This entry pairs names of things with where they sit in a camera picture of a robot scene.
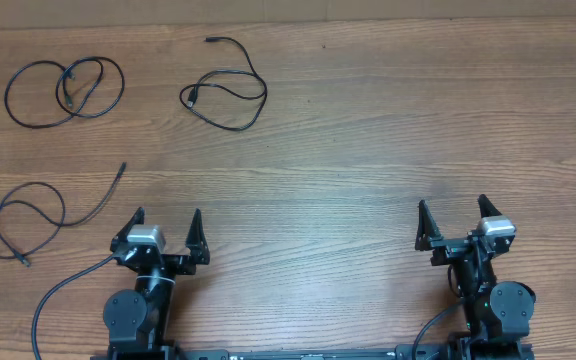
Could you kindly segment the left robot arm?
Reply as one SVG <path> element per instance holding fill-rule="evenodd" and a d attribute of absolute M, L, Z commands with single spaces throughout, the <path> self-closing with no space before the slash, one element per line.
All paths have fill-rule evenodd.
<path fill-rule="evenodd" d="M 202 214 L 194 212 L 185 240 L 187 254 L 166 254 L 165 237 L 157 225 L 145 223 L 138 208 L 111 241 L 111 258 L 136 273 L 135 286 L 113 294 L 103 320 L 109 330 L 109 359 L 183 359 L 173 340 L 166 338 L 176 278 L 192 276 L 210 263 Z"/>

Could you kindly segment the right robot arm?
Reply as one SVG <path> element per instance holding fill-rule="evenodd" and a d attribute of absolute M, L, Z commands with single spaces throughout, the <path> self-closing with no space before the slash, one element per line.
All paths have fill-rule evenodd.
<path fill-rule="evenodd" d="M 433 266 L 447 266 L 450 291 L 457 303 L 429 320 L 416 336 L 413 359 L 532 359 L 534 353 L 522 340 L 529 335 L 530 319 L 537 300 L 535 292 L 521 282 L 500 282 L 492 260 L 510 250 L 517 228 L 481 194 L 480 220 L 462 238 L 445 238 L 428 204 L 418 204 L 417 251 L 430 251 Z M 427 331 L 461 308 L 467 330 L 453 333 L 436 350 L 421 349 Z"/>

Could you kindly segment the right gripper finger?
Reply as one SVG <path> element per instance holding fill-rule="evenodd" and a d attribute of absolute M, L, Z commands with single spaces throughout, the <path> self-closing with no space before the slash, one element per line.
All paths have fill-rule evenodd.
<path fill-rule="evenodd" d="M 482 218 L 502 215 L 502 213 L 493 205 L 493 203 L 485 194 L 481 194 L 478 197 L 477 202 Z"/>
<path fill-rule="evenodd" d="M 415 249 L 417 251 L 430 251 L 433 249 L 435 242 L 442 240 L 442 234 L 425 200 L 419 202 L 418 210 L 419 221 L 415 239 Z"/>

